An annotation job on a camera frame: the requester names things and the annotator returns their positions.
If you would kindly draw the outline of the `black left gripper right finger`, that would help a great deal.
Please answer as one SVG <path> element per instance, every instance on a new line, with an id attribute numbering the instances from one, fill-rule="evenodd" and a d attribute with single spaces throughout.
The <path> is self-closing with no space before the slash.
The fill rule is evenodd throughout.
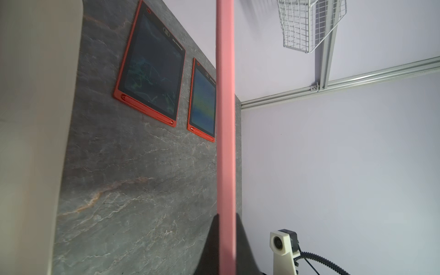
<path id="1" fill-rule="evenodd" d="M 262 275 L 242 224 L 241 217 L 236 214 L 236 275 Z"/>

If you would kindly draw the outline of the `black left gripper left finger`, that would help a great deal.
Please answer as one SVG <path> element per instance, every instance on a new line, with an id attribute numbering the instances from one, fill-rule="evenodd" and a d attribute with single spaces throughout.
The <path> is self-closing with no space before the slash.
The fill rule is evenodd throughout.
<path id="1" fill-rule="evenodd" d="M 211 223 L 205 246 L 194 275 L 219 275 L 219 215 Z"/>

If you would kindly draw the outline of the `black frame writing tablet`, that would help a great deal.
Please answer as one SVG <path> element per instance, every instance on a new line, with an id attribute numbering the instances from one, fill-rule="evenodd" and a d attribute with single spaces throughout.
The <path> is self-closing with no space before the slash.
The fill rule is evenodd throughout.
<path id="1" fill-rule="evenodd" d="M 114 98 L 176 127 L 186 51 L 145 1 L 139 1 Z"/>

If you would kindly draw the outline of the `large red writing tablet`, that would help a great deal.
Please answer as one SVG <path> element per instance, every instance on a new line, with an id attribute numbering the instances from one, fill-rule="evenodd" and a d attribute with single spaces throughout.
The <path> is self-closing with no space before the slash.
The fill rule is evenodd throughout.
<path id="1" fill-rule="evenodd" d="M 196 58 L 192 61 L 187 130 L 215 142 L 216 81 Z"/>

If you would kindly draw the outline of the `cream plastic storage tray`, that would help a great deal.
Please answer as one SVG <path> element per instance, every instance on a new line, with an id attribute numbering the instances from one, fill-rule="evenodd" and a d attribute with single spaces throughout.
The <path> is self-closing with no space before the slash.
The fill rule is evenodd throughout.
<path id="1" fill-rule="evenodd" d="M 81 1 L 1 2 L 1 273 L 49 275 Z"/>

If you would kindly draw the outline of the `white writing tablet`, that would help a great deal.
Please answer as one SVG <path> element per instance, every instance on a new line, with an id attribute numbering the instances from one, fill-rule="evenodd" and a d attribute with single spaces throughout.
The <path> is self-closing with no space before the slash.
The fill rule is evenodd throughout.
<path id="1" fill-rule="evenodd" d="M 216 2 L 217 213 L 219 274 L 236 274 L 234 2 Z"/>

